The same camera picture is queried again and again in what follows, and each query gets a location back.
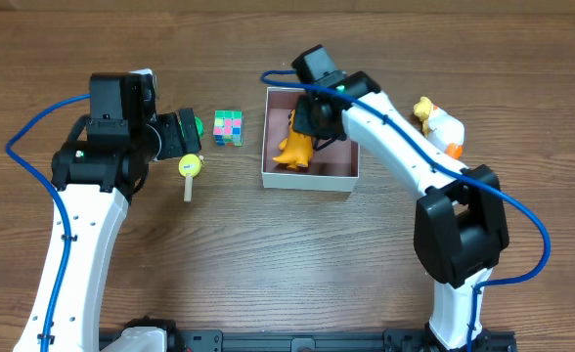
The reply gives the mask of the green round lid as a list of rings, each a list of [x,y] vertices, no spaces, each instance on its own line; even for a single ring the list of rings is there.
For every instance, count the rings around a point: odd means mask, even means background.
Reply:
[[[202,138],[204,135],[204,126],[203,126],[201,119],[198,116],[195,117],[195,124],[196,124],[196,128],[197,128],[197,132],[199,134],[199,137]]]

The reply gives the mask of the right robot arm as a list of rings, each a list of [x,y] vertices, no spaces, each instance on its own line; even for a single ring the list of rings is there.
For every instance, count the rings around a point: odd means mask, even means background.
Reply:
[[[478,346],[481,285],[488,282],[509,232],[497,175],[445,154],[415,128],[388,95],[359,71],[331,85],[299,83],[306,93],[298,132],[346,137],[376,156],[416,202],[414,249],[434,280],[427,323],[441,351]]]

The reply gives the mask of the pastel rubik's cube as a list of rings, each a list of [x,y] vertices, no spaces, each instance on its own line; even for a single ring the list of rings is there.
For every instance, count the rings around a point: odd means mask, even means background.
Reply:
[[[213,137],[218,146],[243,145],[243,113],[239,110],[217,110],[214,114]]]

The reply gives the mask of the white duck figurine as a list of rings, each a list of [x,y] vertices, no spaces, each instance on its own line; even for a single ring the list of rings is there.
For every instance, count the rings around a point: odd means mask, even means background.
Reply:
[[[453,159],[463,153],[464,125],[447,112],[433,104],[426,96],[414,104],[413,114],[421,122],[424,137],[438,150]]]

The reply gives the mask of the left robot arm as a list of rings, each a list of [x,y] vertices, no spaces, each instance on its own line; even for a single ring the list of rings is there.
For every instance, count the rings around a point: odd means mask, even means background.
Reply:
[[[119,191],[70,185],[55,191],[54,224],[19,351],[97,351],[100,314],[115,238],[129,202]]]

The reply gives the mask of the orange dog figurine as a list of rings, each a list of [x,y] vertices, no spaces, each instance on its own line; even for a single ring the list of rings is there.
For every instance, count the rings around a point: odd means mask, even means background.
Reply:
[[[281,153],[274,156],[273,160],[283,165],[286,169],[299,171],[309,167],[309,162],[314,154],[313,138],[294,130],[296,110],[288,115],[287,137],[279,143]]]

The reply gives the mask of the yellow disc wooden handle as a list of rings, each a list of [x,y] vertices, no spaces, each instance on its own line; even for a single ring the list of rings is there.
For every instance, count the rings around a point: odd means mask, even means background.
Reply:
[[[190,202],[192,200],[194,178],[200,173],[203,165],[204,157],[202,155],[186,154],[180,159],[178,170],[185,181],[184,202]]]

